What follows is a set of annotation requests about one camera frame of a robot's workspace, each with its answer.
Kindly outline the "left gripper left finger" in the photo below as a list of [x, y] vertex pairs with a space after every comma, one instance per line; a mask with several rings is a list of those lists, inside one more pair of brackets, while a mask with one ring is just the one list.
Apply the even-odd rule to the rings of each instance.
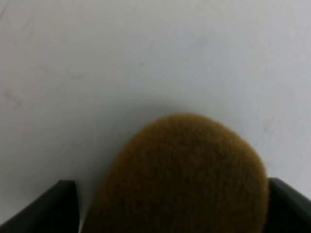
[[0, 226], [2, 233], [77, 233], [80, 213], [76, 183], [59, 181]]

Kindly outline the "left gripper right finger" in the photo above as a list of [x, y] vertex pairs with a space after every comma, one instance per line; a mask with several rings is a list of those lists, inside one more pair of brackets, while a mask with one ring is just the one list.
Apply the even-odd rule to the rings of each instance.
[[269, 179], [265, 233], [311, 233], [311, 201], [278, 178]]

